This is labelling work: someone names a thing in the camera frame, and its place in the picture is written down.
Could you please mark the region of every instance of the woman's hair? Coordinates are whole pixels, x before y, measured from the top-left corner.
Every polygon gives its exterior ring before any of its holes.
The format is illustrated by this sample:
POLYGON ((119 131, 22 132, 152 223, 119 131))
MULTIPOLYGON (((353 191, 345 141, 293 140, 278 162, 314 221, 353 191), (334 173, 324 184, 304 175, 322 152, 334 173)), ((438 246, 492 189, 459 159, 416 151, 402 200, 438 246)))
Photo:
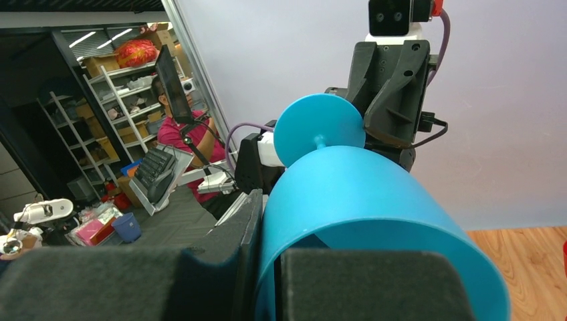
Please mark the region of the woman's hair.
POLYGON ((152 80, 152 92, 154 93, 156 98, 158 98, 158 102, 161 104, 161 102, 159 101, 159 96, 165 95, 165 90, 163 89, 163 84, 161 83, 159 76, 155 76, 152 80))

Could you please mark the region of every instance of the pink shirt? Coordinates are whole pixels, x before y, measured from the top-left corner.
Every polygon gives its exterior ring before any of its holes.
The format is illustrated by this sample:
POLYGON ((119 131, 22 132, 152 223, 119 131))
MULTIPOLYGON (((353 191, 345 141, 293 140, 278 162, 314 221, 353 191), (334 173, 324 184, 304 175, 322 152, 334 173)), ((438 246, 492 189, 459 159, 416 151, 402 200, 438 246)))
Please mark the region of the pink shirt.
MULTIPOLYGON (((201 111, 193 112, 193 117, 196 118, 202 114, 203 112, 201 111)), ((180 133, 181 129, 183 129, 183 125, 177 124, 171 117, 166 117, 165 121, 163 122, 163 124, 161 125, 158 131, 158 142, 164 145, 173 146, 175 148, 184 150, 192 154, 193 151, 189 147, 187 147, 187 145, 185 145, 181 140, 181 133, 180 133)), ((193 144, 197 146, 203 139, 206 132, 207 129, 205 128, 205 126, 200 125, 195 127, 195 129, 193 129, 192 131, 190 131, 187 134, 187 136, 191 138, 193 144)), ((225 149, 219 144, 218 141, 215 141, 215 149, 213 150, 213 154, 211 155, 211 159, 209 159, 209 162, 214 163, 221 161, 223 159, 225 159, 225 149)), ((194 169, 193 167, 189 167, 187 168, 187 171, 192 171, 193 169, 194 169)), ((195 196, 195 199, 199 203, 208 201, 209 199, 212 199, 214 196, 219 194, 219 193, 199 194, 197 192, 197 188, 199 188, 199 184, 201 184, 201 182, 203 182, 203 179, 198 179, 196 181, 187 184, 187 186, 193 191, 193 195, 195 196)))

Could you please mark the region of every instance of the white cable connector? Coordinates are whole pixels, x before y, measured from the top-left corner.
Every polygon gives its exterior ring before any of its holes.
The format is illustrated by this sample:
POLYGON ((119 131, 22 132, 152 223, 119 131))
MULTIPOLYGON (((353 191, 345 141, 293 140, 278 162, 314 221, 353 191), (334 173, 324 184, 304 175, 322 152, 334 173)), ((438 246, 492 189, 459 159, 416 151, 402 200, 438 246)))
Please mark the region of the white cable connector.
POLYGON ((260 155, 262 165, 267 167, 284 167, 284 164, 281 163, 275 152, 272 132, 262 134, 262 139, 258 142, 258 154, 260 155))

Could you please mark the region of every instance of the black foam pad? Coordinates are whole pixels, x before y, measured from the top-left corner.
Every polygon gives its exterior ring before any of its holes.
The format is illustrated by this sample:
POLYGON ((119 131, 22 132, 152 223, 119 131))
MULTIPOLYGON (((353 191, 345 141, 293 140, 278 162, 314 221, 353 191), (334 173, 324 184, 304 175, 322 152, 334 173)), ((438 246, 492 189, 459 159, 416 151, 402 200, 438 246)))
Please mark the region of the black foam pad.
POLYGON ((279 320, 473 321, 453 266, 414 251, 288 249, 279 320))
POLYGON ((251 231, 259 228, 261 210, 262 192, 253 191, 234 216, 189 249, 32 251, 0 279, 0 320, 230 320, 233 298, 242 297, 235 293, 237 270, 249 259, 242 244, 257 237, 251 231))

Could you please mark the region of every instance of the monitor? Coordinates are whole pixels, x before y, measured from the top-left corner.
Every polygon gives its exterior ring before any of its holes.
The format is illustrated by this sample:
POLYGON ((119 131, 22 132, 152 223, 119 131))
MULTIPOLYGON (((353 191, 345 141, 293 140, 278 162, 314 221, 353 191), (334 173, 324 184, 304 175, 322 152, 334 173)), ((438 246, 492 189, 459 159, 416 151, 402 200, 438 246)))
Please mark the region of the monitor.
POLYGON ((163 85, 165 96, 169 101, 173 119, 178 124, 193 124, 195 120, 187 103, 185 91, 181 85, 181 80, 173 63, 173 57, 169 53, 167 45, 161 47, 160 54, 156 60, 156 72, 163 85))

